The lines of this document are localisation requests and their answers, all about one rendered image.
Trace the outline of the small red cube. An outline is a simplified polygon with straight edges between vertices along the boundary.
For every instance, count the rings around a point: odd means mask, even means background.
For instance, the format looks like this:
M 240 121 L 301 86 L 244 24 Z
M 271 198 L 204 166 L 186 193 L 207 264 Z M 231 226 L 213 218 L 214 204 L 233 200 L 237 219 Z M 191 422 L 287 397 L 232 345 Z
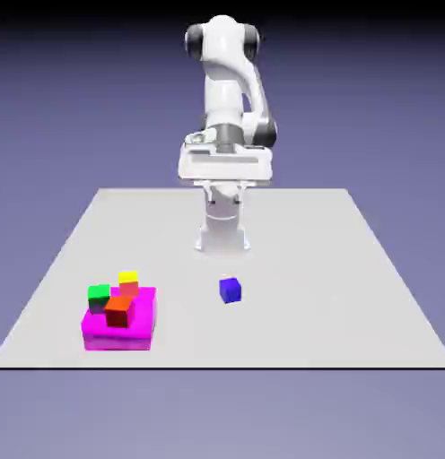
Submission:
M 104 314 L 108 327 L 128 328 L 135 314 L 135 305 L 132 297 L 113 296 L 104 307 Z

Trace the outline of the small yellow cube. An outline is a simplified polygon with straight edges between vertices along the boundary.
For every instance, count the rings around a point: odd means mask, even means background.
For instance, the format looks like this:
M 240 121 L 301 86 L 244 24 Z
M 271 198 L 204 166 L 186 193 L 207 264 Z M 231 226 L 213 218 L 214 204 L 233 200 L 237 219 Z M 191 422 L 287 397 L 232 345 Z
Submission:
M 120 272 L 118 274 L 118 287 L 122 296 L 137 297 L 139 294 L 137 271 Z

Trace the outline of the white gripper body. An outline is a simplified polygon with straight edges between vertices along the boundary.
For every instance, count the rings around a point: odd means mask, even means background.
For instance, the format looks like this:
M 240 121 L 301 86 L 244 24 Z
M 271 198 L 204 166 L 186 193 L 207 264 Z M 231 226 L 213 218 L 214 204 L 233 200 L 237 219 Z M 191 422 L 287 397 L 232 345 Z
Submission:
M 214 144 L 183 144 L 178 175 L 193 181 L 268 182 L 273 176 L 273 153 L 266 147 L 235 145 L 235 152 L 222 153 Z

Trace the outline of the small green cube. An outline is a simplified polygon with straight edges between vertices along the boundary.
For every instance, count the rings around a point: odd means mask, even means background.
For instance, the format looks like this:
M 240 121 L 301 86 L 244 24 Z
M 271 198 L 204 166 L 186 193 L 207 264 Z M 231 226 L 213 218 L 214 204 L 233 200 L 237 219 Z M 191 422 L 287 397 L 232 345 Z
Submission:
M 89 310 L 93 315 L 102 314 L 110 299 L 111 287 L 109 284 L 90 285 L 88 288 Z

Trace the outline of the large magenta box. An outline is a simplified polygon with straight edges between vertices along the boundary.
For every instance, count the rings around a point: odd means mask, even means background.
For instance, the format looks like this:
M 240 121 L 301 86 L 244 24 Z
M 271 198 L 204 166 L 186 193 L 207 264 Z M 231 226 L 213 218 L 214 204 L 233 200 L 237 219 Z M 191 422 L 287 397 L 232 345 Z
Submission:
M 148 351 L 156 324 L 157 290 L 140 287 L 133 298 L 134 316 L 128 328 L 109 327 L 106 317 L 87 309 L 81 322 L 87 351 Z

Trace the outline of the small blue cube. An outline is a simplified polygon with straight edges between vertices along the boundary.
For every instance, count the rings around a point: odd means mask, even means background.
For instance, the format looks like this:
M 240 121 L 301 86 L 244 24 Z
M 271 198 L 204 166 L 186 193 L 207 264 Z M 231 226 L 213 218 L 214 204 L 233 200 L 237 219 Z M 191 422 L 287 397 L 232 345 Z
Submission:
M 219 292 L 225 304 L 241 301 L 241 284 L 235 277 L 219 280 Z

